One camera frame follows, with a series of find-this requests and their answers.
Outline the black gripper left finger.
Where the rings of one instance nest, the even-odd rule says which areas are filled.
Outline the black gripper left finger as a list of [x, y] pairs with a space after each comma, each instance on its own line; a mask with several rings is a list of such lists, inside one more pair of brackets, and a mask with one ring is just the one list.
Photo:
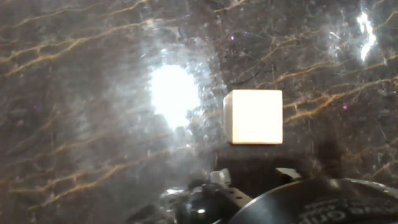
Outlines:
[[194, 181], [174, 202], [175, 224], [228, 223], [252, 198], [231, 186], [228, 169], [213, 171]]

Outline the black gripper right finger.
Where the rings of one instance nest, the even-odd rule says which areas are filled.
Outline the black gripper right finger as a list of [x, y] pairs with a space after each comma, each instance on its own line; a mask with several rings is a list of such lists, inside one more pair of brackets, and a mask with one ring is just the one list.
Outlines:
[[276, 172], [280, 175], [281, 184], [289, 184], [303, 179], [303, 177], [293, 168], [278, 167], [276, 168]]

